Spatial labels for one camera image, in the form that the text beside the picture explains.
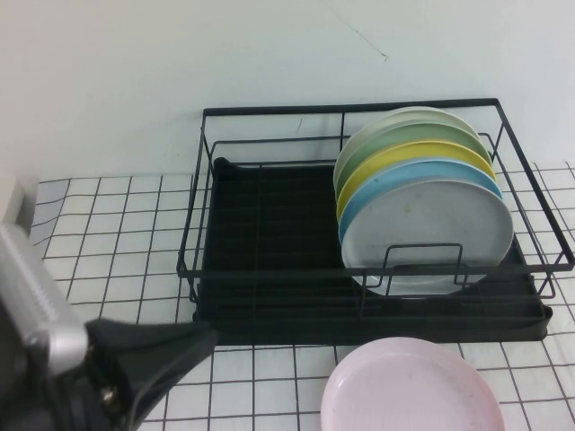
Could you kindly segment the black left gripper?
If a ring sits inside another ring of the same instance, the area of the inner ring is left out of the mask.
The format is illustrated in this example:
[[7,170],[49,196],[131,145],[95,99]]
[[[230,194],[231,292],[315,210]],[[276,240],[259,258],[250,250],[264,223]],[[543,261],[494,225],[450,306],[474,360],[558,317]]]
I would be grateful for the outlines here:
[[218,332],[204,324],[136,353],[132,378],[124,359],[135,351],[135,326],[98,319],[87,323],[84,361],[51,374],[37,348],[1,378],[3,430],[136,430],[143,419],[194,367],[215,350]]

